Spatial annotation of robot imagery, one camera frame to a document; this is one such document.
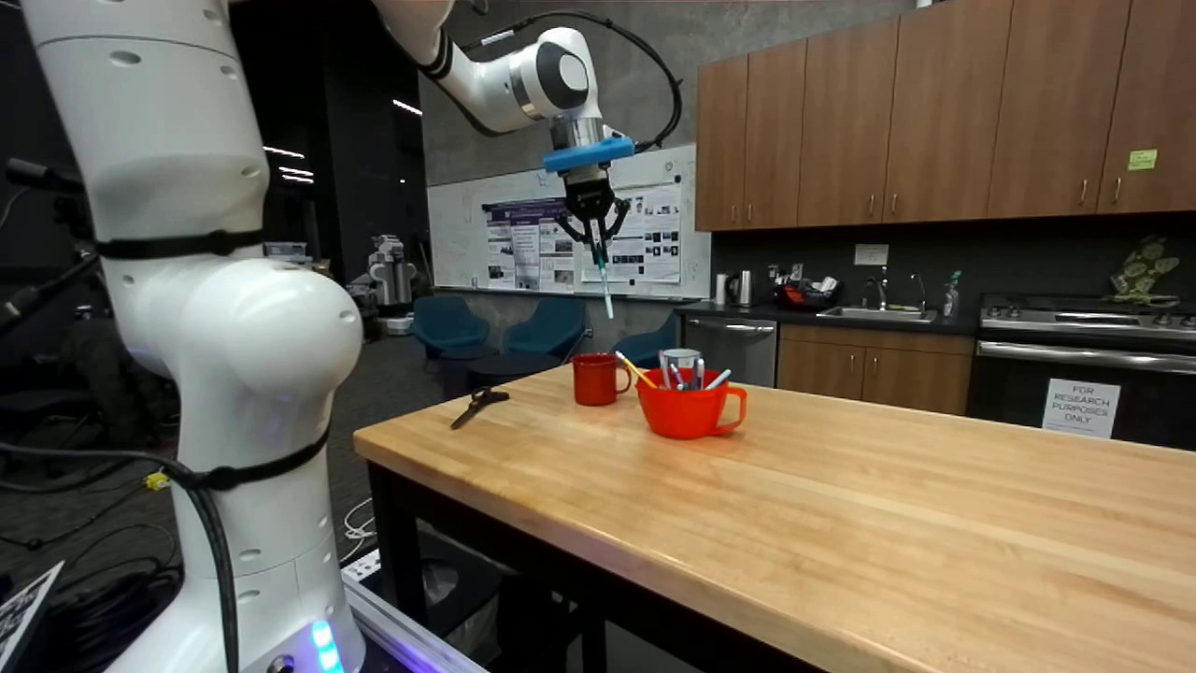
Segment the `cabinet door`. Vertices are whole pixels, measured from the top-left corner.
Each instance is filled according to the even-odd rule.
[[[972,347],[966,339],[951,339],[944,350],[864,350],[864,402],[966,417],[968,377]]]
[[[902,14],[891,222],[977,222],[1000,144],[1015,0],[935,5]]]
[[[1108,154],[1102,208],[1196,208],[1196,5],[1137,0]]]
[[[808,40],[801,225],[881,217],[896,23]]]
[[[805,45],[747,61],[747,222],[797,225]]]
[[[1017,0],[993,217],[1096,213],[1129,0]]]
[[[860,402],[864,350],[839,331],[780,331],[779,388]]]
[[[747,225],[747,61],[701,71],[701,230]]]

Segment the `black tool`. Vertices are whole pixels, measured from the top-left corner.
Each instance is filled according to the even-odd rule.
[[[510,393],[499,388],[479,388],[470,393],[470,405],[453,419],[453,429],[461,429],[463,423],[470,423],[484,407],[512,402]]]

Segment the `kitchen appliance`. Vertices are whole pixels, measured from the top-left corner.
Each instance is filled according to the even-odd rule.
[[[1061,402],[1061,384],[1102,388],[1112,407]],[[1066,413],[1079,425],[1084,417],[1112,417],[1112,433],[1125,443],[1196,449],[1196,308],[990,301],[980,309],[972,417],[1043,425],[1059,405],[1077,405]]]
[[[779,318],[682,313],[682,343],[703,350],[706,370],[733,370],[733,383],[779,384]]]

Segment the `butcher block countertop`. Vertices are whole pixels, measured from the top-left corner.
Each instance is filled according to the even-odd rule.
[[[359,455],[821,670],[1196,670],[1196,454],[747,388],[667,443],[570,367]]]

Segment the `blue light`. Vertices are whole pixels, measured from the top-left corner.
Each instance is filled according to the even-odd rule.
[[[313,625],[312,625],[312,643],[313,643],[319,650],[338,647],[328,621],[313,621]]]
[[[321,650],[321,670],[326,673],[342,670],[342,650]]]

